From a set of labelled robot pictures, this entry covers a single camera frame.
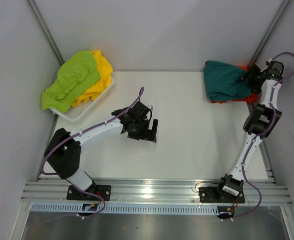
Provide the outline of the aluminium frame post right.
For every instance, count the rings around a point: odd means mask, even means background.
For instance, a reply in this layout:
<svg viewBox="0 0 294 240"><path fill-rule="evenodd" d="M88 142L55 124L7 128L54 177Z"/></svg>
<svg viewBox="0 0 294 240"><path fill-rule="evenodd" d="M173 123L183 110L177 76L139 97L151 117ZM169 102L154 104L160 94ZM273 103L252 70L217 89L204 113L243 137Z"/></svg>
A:
<svg viewBox="0 0 294 240"><path fill-rule="evenodd" d="M247 67L250 68L253 66L261 54L263 53L265 47L267 46L268 42L270 41L272 35L276 31L278 25L280 24L281 20L284 18L286 12L290 8L291 4L293 3L293 0L283 0L281 1L280 6L278 7L276 13L271 19L271 22L269 23L262 39L260 40L253 56L251 57Z"/></svg>

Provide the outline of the aluminium frame post left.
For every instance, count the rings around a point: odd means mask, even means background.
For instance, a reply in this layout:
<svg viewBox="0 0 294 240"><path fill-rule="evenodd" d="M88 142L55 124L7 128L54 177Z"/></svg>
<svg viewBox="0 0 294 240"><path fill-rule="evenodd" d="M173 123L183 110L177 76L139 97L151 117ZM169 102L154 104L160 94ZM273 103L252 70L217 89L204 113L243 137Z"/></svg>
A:
<svg viewBox="0 0 294 240"><path fill-rule="evenodd" d="M54 54L56 60L60 65L64 64L64 59L58 49L58 46L50 32L49 27L47 26L44 17L42 16L35 0L25 0L26 5L28 6L32 16L34 17L41 33L44 36L44 39L49 45L49 48L51 49L52 53Z"/></svg>

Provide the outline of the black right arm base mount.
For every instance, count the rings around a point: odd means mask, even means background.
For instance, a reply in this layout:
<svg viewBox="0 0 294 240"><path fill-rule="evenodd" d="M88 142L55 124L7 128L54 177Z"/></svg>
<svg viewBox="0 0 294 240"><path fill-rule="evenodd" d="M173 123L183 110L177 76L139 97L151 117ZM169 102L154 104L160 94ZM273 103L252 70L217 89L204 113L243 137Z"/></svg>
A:
<svg viewBox="0 0 294 240"><path fill-rule="evenodd" d="M243 180L225 174L219 182L201 181L194 187L201 203L244 204Z"/></svg>

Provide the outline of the white perforated plastic basket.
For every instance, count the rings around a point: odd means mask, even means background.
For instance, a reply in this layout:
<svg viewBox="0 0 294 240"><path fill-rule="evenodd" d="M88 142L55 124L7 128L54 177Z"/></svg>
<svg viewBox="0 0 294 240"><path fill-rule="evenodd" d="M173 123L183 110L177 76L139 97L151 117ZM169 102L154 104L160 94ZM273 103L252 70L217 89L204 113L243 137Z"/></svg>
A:
<svg viewBox="0 0 294 240"><path fill-rule="evenodd" d="M114 85L114 78L111 78L111 84L96 98L95 100L90 100L88 102L82 102L80 105L76 107L70 107L67 112L62 113L55 108L50 108L54 115L61 117L69 122L76 122L80 120L87 112L93 109L95 105L97 105L102 98L109 94L110 89Z"/></svg>

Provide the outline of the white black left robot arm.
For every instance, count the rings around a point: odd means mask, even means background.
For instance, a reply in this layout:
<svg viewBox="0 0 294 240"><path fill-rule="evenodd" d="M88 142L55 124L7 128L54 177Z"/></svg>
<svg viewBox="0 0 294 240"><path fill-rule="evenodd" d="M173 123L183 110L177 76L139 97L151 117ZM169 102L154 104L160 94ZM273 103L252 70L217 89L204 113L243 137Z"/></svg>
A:
<svg viewBox="0 0 294 240"><path fill-rule="evenodd" d="M54 174L77 189L84 200L95 195L94 180L80 167L81 154L95 143L106 138L127 133L134 140L157 142L158 119L152 118L150 107L137 101L134 105L117 109L104 121L79 131L58 129L44 154L44 161Z"/></svg>

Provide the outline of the yellow shorts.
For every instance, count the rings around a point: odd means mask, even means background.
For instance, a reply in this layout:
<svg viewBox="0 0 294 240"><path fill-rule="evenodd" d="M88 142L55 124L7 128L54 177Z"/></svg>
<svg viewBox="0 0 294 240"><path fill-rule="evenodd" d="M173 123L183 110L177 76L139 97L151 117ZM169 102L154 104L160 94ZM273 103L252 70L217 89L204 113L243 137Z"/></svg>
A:
<svg viewBox="0 0 294 240"><path fill-rule="evenodd" d="M111 73L113 72L111 64L101 54L101 50L92 50L91 53L95 58L96 68L99 72L100 78L95 84L72 102L72 107L77 107L81 103L86 103L89 100L96 100L111 85Z"/></svg>

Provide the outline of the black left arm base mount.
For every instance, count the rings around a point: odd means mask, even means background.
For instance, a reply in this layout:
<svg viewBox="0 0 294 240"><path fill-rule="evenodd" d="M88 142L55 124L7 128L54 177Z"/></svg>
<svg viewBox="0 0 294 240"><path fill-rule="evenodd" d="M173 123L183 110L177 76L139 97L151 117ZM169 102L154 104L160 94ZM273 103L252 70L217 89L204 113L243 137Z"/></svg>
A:
<svg viewBox="0 0 294 240"><path fill-rule="evenodd" d="M111 185L93 185L87 190L78 190L70 185L66 199L73 201L100 201L100 198L93 195L99 196L105 201L109 201L111 196Z"/></svg>

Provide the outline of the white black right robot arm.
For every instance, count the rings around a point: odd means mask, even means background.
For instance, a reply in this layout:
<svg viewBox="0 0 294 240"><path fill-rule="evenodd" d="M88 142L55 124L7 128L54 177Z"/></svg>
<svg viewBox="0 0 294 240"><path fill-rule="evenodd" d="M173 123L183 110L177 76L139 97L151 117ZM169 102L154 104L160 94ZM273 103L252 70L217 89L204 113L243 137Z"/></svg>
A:
<svg viewBox="0 0 294 240"><path fill-rule="evenodd" d="M246 171L260 144L267 138L282 116L277 100L282 86L284 64L270 59L264 69L256 65L244 75L249 86L261 94L260 102L246 119L243 144L233 168L221 178L215 189L215 196L221 202L235 200L242 194L244 182L248 179Z"/></svg>

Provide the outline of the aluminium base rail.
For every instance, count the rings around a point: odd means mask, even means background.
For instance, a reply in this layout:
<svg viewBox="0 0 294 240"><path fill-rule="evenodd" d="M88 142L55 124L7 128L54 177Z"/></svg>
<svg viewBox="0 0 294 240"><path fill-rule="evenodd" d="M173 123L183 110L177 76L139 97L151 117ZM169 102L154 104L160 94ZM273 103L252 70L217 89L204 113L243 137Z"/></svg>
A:
<svg viewBox="0 0 294 240"><path fill-rule="evenodd" d="M115 204L192 205L200 202L195 187L204 185L203 180L154 180L154 179L95 179L98 185L110 185L110 202ZM244 185L245 205L253 207L262 195L262 206L292 206L286 186L255 183L256 191ZM68 183L58 178L40 178L25 184L21 201L66 202Z"/></svg>

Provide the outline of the lime green shorts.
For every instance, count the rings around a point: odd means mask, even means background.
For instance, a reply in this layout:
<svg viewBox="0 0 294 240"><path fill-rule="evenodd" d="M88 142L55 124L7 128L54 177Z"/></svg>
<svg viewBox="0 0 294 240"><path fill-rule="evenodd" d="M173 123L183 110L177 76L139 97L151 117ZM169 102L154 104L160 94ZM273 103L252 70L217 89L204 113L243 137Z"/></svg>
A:
<svg viewBox="0 0 294 240"><path fill-rule="evenodd" d="M41 108L53 108L64 113L99 79L97 63L91 51L79 51L60 67L54 83L41 94Z"/></svg>

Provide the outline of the aluminium frame post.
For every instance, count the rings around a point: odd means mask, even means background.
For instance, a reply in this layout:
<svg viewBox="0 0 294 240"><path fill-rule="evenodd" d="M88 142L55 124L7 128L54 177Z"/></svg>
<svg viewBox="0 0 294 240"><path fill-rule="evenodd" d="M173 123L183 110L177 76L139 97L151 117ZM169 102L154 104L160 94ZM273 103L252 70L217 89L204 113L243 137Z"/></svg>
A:
<svg viewBox="0 0 294 240"><path fill-rule="evenodd" d="M44 39L49 45L49 48L51 49L52 53L54 54L56 60L60 65L64 64L64 59L58 49L58 46L50 32L49 27L47 26L44 17L42 16L35 0L25 0L26 5L28 6L32 16L34 17L41 33L44 36Z"/></svg>
<svg viewBox="0 0 294 240"><path fill-rule="evenodd" d="M261 54L263 53L265 47L267 46L268 42L270 41L272 35L276 31L278 25L280 24L281 20L284 18L286 12L290 8L291 4L293 3L293 0L283 0L281 1L280 6L278 7L276 13L271 19L271 22L269 23L262 39L260 40L253 56L251 57L247 67L250 68L253 66Z"/></svg>

